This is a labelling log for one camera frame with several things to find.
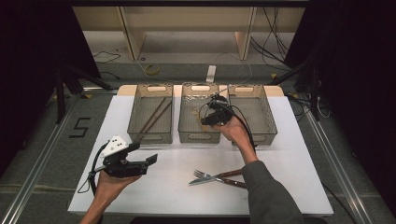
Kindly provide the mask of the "person's right hand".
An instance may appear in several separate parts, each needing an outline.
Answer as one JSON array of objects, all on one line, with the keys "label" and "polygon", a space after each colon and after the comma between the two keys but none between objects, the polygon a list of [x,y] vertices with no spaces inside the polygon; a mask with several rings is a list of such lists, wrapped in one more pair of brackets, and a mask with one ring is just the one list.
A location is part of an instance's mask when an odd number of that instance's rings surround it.
[{"label": "person's right hand", "polygon": [[213,125],[212,128],[221,132],[229,141],[234,142],[240,149],[250,147],[248,133],[243,124],[236,117],[232,117],[224,125]]}]

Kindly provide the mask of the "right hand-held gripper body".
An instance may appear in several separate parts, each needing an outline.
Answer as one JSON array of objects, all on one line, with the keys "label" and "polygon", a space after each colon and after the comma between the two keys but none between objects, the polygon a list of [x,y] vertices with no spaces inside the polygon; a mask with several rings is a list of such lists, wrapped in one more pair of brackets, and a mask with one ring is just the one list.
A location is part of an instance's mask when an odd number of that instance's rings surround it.
[{"label": "right hand-held gripper body", "polygon": [[226,124],[233,116],[231,105],[227,98],[220,93],[212,94],[210,101],[204,104],[201,109],[204,107],[206,108],[206,112],[201,116],[201,119],[213,115],[216,117],[215,125]]}]

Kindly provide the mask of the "white power strip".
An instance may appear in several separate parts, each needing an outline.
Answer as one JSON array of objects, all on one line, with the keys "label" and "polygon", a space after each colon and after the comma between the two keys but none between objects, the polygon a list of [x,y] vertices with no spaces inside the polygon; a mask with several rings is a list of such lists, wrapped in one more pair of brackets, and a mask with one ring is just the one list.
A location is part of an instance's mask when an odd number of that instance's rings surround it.
[{"label": "white power strip", "polygon": [[215,74],[216,74],[216,66],[215,65],[209,65],[205,81],[208,82],[208,83],[213,83],[214,82],[214,78],[215,78]]}]

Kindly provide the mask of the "person's left hand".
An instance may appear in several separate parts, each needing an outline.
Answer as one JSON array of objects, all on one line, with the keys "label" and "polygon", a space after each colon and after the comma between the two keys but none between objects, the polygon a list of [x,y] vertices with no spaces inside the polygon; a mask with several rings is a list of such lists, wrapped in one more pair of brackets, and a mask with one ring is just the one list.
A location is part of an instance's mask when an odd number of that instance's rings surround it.
[{"label": "person's left hand", "polygon": [[105,171],[101,171],[94,199],[101,203],[111,203],[126,187],[139,178],[140,175],[123,178],[111,177]]}]

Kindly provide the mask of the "transparent grey plastic bin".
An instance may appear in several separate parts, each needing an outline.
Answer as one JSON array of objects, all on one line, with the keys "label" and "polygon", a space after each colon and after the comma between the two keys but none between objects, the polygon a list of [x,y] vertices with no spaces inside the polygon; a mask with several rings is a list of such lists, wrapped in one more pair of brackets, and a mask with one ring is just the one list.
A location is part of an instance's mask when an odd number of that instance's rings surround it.
[{"label": "transparent grey plastic bin", "polygon": [[174,88],[172,84],[141,84],[135,91],[127,133],[141,144],[173,142]]},{"label": "transparent grey plastic bin", "polygon": [[262,85],[230,85],[228,98],[233,111],[247,124],[255,145],[270,146],[276,123]]},{"label": "transparent grey plastic bin", "polygon": [[220,133],[208,125],[207,132],[202,132],[197,123],[192,109],[198,107],[200,117],[206,112],[201,107],[210,101],[210,96],[219,91],[219,86],[214,83],[185,82],[181,89],[181,103],[178,122],[178,133],[181,143],[189,144],[218,144]]}]

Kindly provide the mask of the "black curtain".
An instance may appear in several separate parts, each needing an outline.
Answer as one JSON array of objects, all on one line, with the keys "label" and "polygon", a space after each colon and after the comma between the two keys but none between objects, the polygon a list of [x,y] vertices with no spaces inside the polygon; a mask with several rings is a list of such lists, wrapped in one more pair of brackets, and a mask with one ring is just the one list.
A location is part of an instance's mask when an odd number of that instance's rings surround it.
[{"label": "black curtain", "polygon": [[0,0],[0,177],[51,97],[56,73],[70,86],[77,80],[72,67],[100,76],[72,7]]},{"label": "black curtain", "polygon": [[308,0],[286,64],[317,43],[320,93],[396,217],[396,0]]}]

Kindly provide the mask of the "aluminium floor rail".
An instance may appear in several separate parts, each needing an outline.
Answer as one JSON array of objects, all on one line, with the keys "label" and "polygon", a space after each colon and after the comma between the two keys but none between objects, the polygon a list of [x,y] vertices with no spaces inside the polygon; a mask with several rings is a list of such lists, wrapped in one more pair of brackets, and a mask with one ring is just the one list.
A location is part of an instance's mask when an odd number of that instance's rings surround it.
[{"label": "aluminium floor rail", "polygon": [[72,95],[66,106],[64,112],[64,117],[55,125],[49,139],[39,154],[33,168],[31,169],[29,175],[26,177],[25,181],[17,191],[17,194],[7,209],[5,215],[1,218],[1,224],[16,224],[21,213],[27,204],[34,188],[42,175],[49,159],[54,151],[63,131],[64,127],[69,121],[70,114],[73,111],[76,103],[78,102],[79,96]]},{"label": "aluminium floor rail", "polygon": [[337,182],[343,191],[344,196],[346,197],[354,220],[357,224],[373,224],[363,200],[352,184],[343,164],[337,157],[336,152],[320,122],[315,119],[310,110],[305,109],[304,112],[330,166],[332,167],[332,171],[337,179]]}]

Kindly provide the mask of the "black metal stand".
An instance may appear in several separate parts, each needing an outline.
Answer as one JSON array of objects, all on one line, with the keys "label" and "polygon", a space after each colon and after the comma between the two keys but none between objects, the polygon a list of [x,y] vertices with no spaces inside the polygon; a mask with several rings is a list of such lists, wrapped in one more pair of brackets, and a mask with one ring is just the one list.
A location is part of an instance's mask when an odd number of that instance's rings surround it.
[{"label": "black metal stand", "polygon": [[78,81],[80,78],[86,79],[92,84],[95,84],[96,86],[106,91],[114,90],[112,86],[106,84],[98,77],[93,77],[75,66],[62,66],[55,73],[55,90],[56,90],[57,106],[58,106],[57,121],[56,121],[57,124],[59,124],[63,120],[66,113],[64,88],[69,89],[69,91],[72,94],[82,93],[83,87]]},{"label": "black metal stand", "polygon": [[314,116],[316,121],[319,121],[319,109],[318,109],[318,93],[319,93],[319,77],[318,77],[318,65],[312,63],[309,60],[305,60],[302,64],[291,69],[289,72],[284,74],[282,77],[276,78],[268,83],[268,86],[278,85],[289,78],[298,76],[297,81],[294,84],[294,88],[297,91],[310,91],[310,106],[309,109]]}]

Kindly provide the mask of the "dark brown chopstick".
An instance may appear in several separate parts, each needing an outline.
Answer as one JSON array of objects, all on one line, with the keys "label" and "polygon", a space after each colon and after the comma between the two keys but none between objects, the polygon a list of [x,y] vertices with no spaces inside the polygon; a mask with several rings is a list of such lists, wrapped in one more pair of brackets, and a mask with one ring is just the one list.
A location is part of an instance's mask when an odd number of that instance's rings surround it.
[{"label": "dark brown chopstick", "polygon": [[160,105],[154,110],[153,114],[149,117],[148,121],[145,123],[140,132],[147,133],[170,104],[171,102],[166,103],[165,101],[162,101]]},{"label": "dark brown chopstick", "polygon": [[151,126],[156,122],[156,120],[160,117],[160,114],[163,111],[164,103],[165,103],[166,98],[163,98],[159,105],[153,110],[153,113],[149,116],[148,120],[146,123],[143,125],[141,130],[139,131],[140,133],[147,133]]}]

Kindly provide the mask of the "yellow tape roll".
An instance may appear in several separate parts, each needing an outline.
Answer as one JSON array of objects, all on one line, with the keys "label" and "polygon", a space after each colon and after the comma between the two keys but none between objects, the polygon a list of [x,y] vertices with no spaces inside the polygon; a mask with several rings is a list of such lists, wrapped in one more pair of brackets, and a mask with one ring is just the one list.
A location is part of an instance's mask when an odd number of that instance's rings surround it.
[{"label": "yellow tape roll", "polygon": [[149,76],[154,76],[160,71],[160,66],[158,64],[149,64],[145,67],[145,73]]}]

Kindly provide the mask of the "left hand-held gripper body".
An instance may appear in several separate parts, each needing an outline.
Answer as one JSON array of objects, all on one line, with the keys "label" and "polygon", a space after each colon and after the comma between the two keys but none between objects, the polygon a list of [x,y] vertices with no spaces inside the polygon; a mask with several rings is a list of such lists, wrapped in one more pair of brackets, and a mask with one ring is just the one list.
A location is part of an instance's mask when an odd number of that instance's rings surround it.
[{"label": "left hand-held gripper body", "polygon": [[149,166],[146,161],[128,161],[127,143],[119,135],[114,135],[101,152],[105,172],[111,177],[123,178],[145,175]]}]

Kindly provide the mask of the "light wooden shelf unit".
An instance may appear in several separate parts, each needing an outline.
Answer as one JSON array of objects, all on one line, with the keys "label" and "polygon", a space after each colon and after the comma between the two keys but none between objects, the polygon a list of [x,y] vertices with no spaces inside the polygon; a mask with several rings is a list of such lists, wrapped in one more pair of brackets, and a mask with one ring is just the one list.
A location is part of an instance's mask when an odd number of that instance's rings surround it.
[{"label": "light wooden shelf unit", "polygon": [[232,32],[239,58],[248,56],[254,32],[268,32],[277,20],[277,30],[294,33],[300,24],[302,7],[74,7],[84,31],[122,31],[130,58],[140,54],[148,32]]}]

